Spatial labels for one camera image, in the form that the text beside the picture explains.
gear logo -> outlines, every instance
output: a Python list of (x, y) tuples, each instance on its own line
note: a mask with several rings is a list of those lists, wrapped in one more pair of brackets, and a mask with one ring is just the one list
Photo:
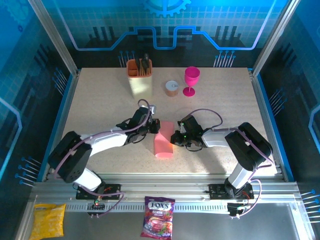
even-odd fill
[(168, 15), (173, 17), (174, 14), (179, 14), (190, 3), (190, 0), (143, 0), (142, 2), (144, 9), (149, 10), (150, 14), (154, 13), (157, 17), (162, 15), (165, 18)]
[(27, 0), (0, 0), (0, 7), (6, 7), (11, 17), (22, 25), (29, 14)]

yellow snack bag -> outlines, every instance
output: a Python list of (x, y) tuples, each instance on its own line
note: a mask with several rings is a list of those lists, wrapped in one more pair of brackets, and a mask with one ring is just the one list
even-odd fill
[(29, 240), (63, 237), (65, 209), (66, 204), (36, 204)]

plastic wine glass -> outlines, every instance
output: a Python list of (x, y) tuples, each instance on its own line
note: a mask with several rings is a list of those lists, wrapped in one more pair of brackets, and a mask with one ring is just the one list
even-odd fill
[(189, 66), (184, 71), (184, 81), (189, 86), (183, 89), (183, 94), (187, 97), (192, 97), (196, 94), (196, 90), (192, 87), (197, 84), (200, 77), (200, 70), (195, 66)]

gray floor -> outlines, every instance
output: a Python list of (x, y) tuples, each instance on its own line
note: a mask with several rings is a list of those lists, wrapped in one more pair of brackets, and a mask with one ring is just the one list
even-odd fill
[[(110, 213), (91, 219), (86, 213), (66, 212), (64, 237), (52, 240), (142, 240), (144, 214)], [(176, 213), (173, 240), (294, 240), (296, 229), (285, 204), (258, 204), (242, 219), (205, 213)]]

glass panel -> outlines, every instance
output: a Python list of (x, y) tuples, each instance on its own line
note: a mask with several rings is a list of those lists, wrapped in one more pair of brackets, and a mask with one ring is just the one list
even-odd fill
[(317, 194), (320, 192), (319, 9), (317, 0), (300, 2), (260, 73), (301, 193), (315, 189)]
[(70, 73), (28, 1), (0, 1), (0, 23), (0, 226), (14, 239)]
[(77, 67), (251, 68), (287, 0), (45, 0)]

